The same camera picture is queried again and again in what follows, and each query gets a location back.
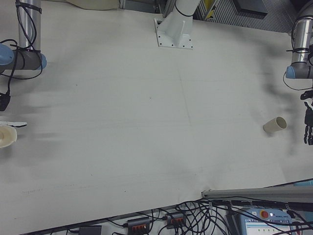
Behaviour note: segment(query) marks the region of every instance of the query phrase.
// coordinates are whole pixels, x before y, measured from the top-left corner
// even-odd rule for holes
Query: cable
[[[254,201],[260,201],[260,202],[272,202],[272,203],[281,203],[281,204],[285,204],[288,205],[288,203],[285,202],[280,202],[280,201],[270,201],[270,200],[262,200],[262,199],[256,199],[256,198],[251,198],[251,197],[244,197],[244,196],[230,196],[230,197],[219,197],[219,199],[228,199],[228,198],[243,198],[243,199],[249,199],[249,200],[254,200]],[[214,202],[217,199],[215,198],[215,200],[209,200],[209,198],[203,198],[200,199],[198,201],[204,201],[205,203],[208,203],[206,200],[208,200],[209,202]],[[291,223],[291,224],[286,224],[286,223],[275,223],[275,222],[268,222],[271,224],[275,224],[275,225],[289,225],[289,226],[294,226],[295,224]],[[306,221],[304,223],[300,223],[299,225],[311,225],[313,224],[313,221]]]
[[[284,84],[285,84],[287,87],[289,87],[290,89],[295,90],[295,91],[305,91],[305,90],[311,90],[311,89],[313,89],[313,84],[312,84],[312,87],[309,87],[309,88],[303,88],[303,89],[296,89],[296,88],[293,88],[293,87],[289,86],[289,85],[285,82],[285,75],[286,75],[286,72],[285,72],[284,75],[283,75],[283,82],[284,82]]]
[[[166,227],[167,227],[167,225],[163,226],[163,227],[158,231],[157,235],[160,235],[161,232],[162,232],[162,230],[165,229]]]
[[[286,234],[286,233],[295,233],[295,232],[298,232],[298,231],[304,231],[304,230],[311,230],[311,228],[301,228],[301,229],[293,229],[293,230],[289,230],[287,232],[279,232],[279,233],[275,233],[273,235],[281,235],[281,234]]]
[[[116,234],[116,235],[126,235],[126,234],[120,234],[120,233],[117,233],[117,232],[113,232],[112,235],[113,234]]]
[[[71,230],[71,229],[68,229],[68,231],[69,231],[71,234],[77,234],[77,233],[79,233],[79,230]]]
[[[33,28],[33,30],[34,30],[34,39],[33,39],[33,41],[30,40],[30,38],[29,38],[29,36],[27,35],[27,32],[26,32],[26,30],[25,30],[25,28],[24,28],[24,26],[23,26],[23,24],[22,24],[21,16],[20,16],[20,11],[19,11],[19,7],[21,7],[21,8],[25,11],[25,13],[27,14],[28,18],[30,19],[30,21],[31,21],[31,23],[32,23],[32,28]],[[21,50],[26,50],[26,49],[28,49],[28,48],[33,47],[33,45],[34,45],[34,43],[35,43],[35,41],[36,41],[36,39],[37,39],[37,29],[36,29],[36,25],[35,25],[35,22],[34,22],[34,20],[32,19],[31,15],[30,15],[30,13],[28,12],[27,8],[29,8],[29,7],[27,7],[27,6],[21,6],[21,5],[17,5],[17,6],[16,6],[16,9],[17,9],[17,17],[18,17],[19,25],[21,26],[21,29],[22,29],[22,31],[23,31],[23,34],[24,34],[25,38],[27,39],[27,41],[28,41],[28,43],[29,43],[29,45],[28,45],[27,47],[18,47],[17,44],[16,44],[17,49],[19,48],[20,51],[21,51]],[[28,78],[20,78],[20,77],[11,76],[11,79],[14,78],[14,79],[18,79],[18,80],[29,80],[29,79],[36,78],[36,77],[38,77],[38,76],[40,76],[40,75],[42,74],[42,72],[43,72],[43,64],[42,64],[42,58],[39,56],[40,51],[35,50],[34,47],[32,48],[32,50],[36,53],[36,55],[37,55],[37,57],[38,57],[38,59],[39,59],[39,61],[40,61],[40,72],[39,72],[39,74],[37,74],[37,75],[35,75],[35,76],[33,76],[33,77],[28,77]],[[3,75],[3,76],[6,76],[6,77],[9,77],[9,78],[10,78],[9,75],[6,75],[6,74],[4,74],[4,73],[0,73],[0,75]]]
[[[307,222],[299,213],[296,211],[292,211],[294,214],[296,214],[303,222]],[[308,227],[313,230],[313,226],[311,224],[308,224]]]
[[[116,223],[116,222],[113,222],[113,221],[112,221],[112,220],[110,220],[110,219],[105,219],[105,220],[109,221],[110,223],[112,223],[112,224],[114,224],[114,225],[116,225],[116,226],[119,226],[119,227],[124,228],[124,226],[123,226],[123,225],[118,224],[118,223]]]

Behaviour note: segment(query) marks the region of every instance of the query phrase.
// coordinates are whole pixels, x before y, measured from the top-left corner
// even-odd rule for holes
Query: white cup
[[[286,128],[287,122],[282,117],[276,117],[263,126],[263,129],[270,133],[285,130]]]
[[[0,148],[7,147],[16,142],[18,134],[16,129],[12,126],[0,125]]]

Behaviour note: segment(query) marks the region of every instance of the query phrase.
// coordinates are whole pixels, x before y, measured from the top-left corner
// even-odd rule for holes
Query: white table surface
[[[48,66],[14,81],[0,114],[28,122],[0,150],[0,234],[313,177],[301,92],[282,82],[287,34],[194,21],[194,50],[160,48],[153,14],[42,8]],[[14,1],[0,22],[18,39]],[[277,116],[288,129],[269,136]]]

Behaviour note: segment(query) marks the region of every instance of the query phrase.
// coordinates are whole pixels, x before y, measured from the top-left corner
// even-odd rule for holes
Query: black cable
[[[223,216],[217,212],[217,215],[220,217],[220,219],[222,220],[222,223],[225,225],[225,227],[227,228],[228,234],[231,235],[231,231],[226,223],[226,220],[223,218]]]
[[[296,88],[293,88],[293,87],[289,86],[289,85],[285,82],[285,75],[286,75],[286,72],[285,72],[284,75],[283,75],[283,82],[284,82],[284,84],[285,84],[287,87],[289,87],[290,89],[295,90],[295,91],[305,91],[305,90],[311,90],[311,89],[313,89],[313,84],[312,84],[312,87],[309,87],[309,88],[303,88],[303,89],[296,89]]]
[[[160,233],[162,232],[163,229],[165,229],[167,227],[167,225],[163,226],[157,233],[157,235],[160,235]]]
[[[78,233],[79,233],[79,230],[71,230],[71,229],[68,229],[68,231],[69,231],[71,234],[78,234]]]
[[[116,235],[126,235],[126,234],[120,234],[120,233],[117,233],[117,232],[113,232],[112,235],[113,234],[116,234]]]
[[[221,209],[221,210],[226,210],[226,211],[228,211],[228,209],[224,209],[224,208],[220,208],[220,207],[217,207],[217,208],[219,208],[219,209]],[[281,231],[281,232],[283,232],[283,231],[280,230],[280,229],[278,229],[277,227],[273,226],[272,224],[275,224],[275,225],[282,225],[282,226],[290,226],[288,223],[275,223],[275,222],[269,222],[269,221],[263,220],[263,219],[261,219],[261,218],[259,218],[259,217],[257,217],[257,216],[254,216],[253,214],[251,214],[251,213],[249,213],[249,212],[247,212],[247,211],[245,211],[245,210],[242,210],[242,209],[240,209],[240,208],[236,208],[236,207],[231,207],[231,208],[234,208],[234,209],[237,209],[237,210],[241,210],[241,211],[243,211],[244,213],[241,213],[241,212],[239,212],[239,211],[236,211],[236,213],[241,214],[241,215],[244,215],[244,216],[246,216],[246,217],[248,217],[248,218],[255,219],[255,220],[258,220],[258,221],[260,221],[260,222],[263,222],[263,223],[265,223],[266,225],[268,225],[268,226],[270,226],[270,227],[272,227],[272,228],[274,228],[274,229],[277,229],[278,231]]]
[[[279,232],[279,233],[275,233],[273,235],[281,235],[281,234],[286,234],[286,233],[295,233],[295,232],[299,232],[299,231],[304,231],[304,230],[311,230],[311,228],[301,228],[301,229],[293,229],[293,230],[289,230],[289,231],[282,231],[282,232]]]
[[[270,200],[262,200],[262,199],[256,199],[256,198],[251,198],[251,197],[244,197],[244,196],[230,196],[230,197],[219,197],[219,199],[229,199],[229,198],[243,198],[243,199],[249,199],[249,200],[254,200],[254,201],[260,201],[260,202],[272,202],[272,203],[281,203],[281,204],[285,204],[286,206],[288,205],[288,203],[285,202],[280,202],[280,201],[270,201]],[[210,200],[209,198],[203,198],[198,200],[198,202],[203,201],[205,203],[208,203],[206,200],[208,200],[208,202],[214,202],[217,199],[214,198],[214,200]],[[276,223],[276,222],[268,222],[270,224],[274,224],[274,225],[288,225],[288,226],[294,226],[295,224],[293,223]],[[311,225],[313,224],[313,221],[307,221],[304,223],[300,223],[299,225]]]
[[[307,221],[296,211],[292,211],[294,214],[296,214],[303,222],[306,222]],[[308,227],[311,228],[313,230],[313,226],[311,224],[308,224]]]
[[[216,217],[216,219],[215,219],[215,223],[214,223],[214,227],[213,227],[213,231],[212,231],[211,235],[213,235],[213,233],[214,233],[214,230],[215,230],[215,227],[216,227],[216,221],[217,221],[217,217]]]
[[[225,210],[225,211],[228,211],[229,209],[224,209],[224,208],[220,208],[220,207],[217,207],[217,206],[215,206],[216,208],[218,208],[218,209],[221,209],[221,210]],[[275,226],[273,226],[273,225],[270,225],[270,223],[272,223],[272,224],[277,224],[277,223],[274,223],[274,222],[268,222],[268,221],[265,221],[265,220],[262,220],[262,219],[260,219],[260,218],[258,218],[258,217],[256,217],[256,216],[254,216],[254,215],[252,215],[252,214],[250,214],[250,213],[248,213],[247,211],[244,211],[246,214],[244,214],[244,213],[241,213],[241,212],[236,212],[236,213],[238,213],[238,214],[242,214],[242,215],[244,215],[244,216],[246,216],[246,217],[249,217],[249,218],[252,218],[252,219],[256,219],[256,220],[258,220],[258,221],[262,221],[262,222],[264,222],[265,224],[267,224],[268,226],[270,226],[270,227],[273,227],[273,228],[275,228],[275,229],[277,229],[278,231],[282,231],[282,230],[280,230],[280,229],[278,229],[278,228],[276,228]],[[283,224],[281,224],[281,223],[278,223],[278,225],[283,225],[283,226],[286,226],[286,225],[288,225],[288,224],[286,224],[286,223],[283,223]]]
[[[33,30],[34,30],[34,39],[33,39],[33,41],[31,41],[30,38],[28,37],[27,32],[26,32],[26,30],[25,30],[25,28],[24,28],[24,26],[23,26],[23,24],[22,24],[22,22],[21,22],[21,16],[20,16],[20,12],[19,12],[19,7],[21,7],[21,8],[25,11],[25,13],[27,14],[28,18],[30,19],[30,21],[31,21],[31,23],[32,23],[32,28],[33,28]],[[21,26],[21,29],[22,29],[22,31],[23,31],[23,34],[24,34],[25,38],[27,39],[27,41],[28,41],[28,43],[29,43],[29,45],[28,45],[27,47],[19,47],[20,50],[25,50],[25,49],[28,49],[28,48],[33,47],[33,45],[34,45],[34,43],[35,43],[35,41],[36,41],[36,39],[37,39],[37,29],[36,29],[35,22],[34,22],[34,20],[32,19],[30,13],[28,12],[28,10],[27,10],[26,8],[27,8],[27,7],[25,7],[25,6],[20,6],[20,5],[17,6],[18,22],[19,22],[19,24],[20,24],[20,26]],[[40,55],[39,55],[40,51],[36,51],[36,50],[34,49],[34,47],[33,47],[33,50],[34,50],[34,52],[36,53],[36,55],[37,55],[37,57],[38,57],[38,59],[39,59],[39,61],[40,61],[40,72],[39,72],[39,74],[37,74],[37,75],[35,75],[35,76],[33,76],[33,77],[28,77],[28,78],[20,78],[20,77],[14,77],[14,76],[12,76],[11,79],[14,78],[14,79],[18,79],[18,80],[29,80],[29,79],[36,78],[36,77],[38,77],[38,76],[40,76],[40,75],[42,74],[42,72],[43,72],[43,64],[42,64],[42,58],[41,58]],[[0,75],[6,76],[6,77],[10,77],[9,75],[3,74],[3,73],[0,73]]]

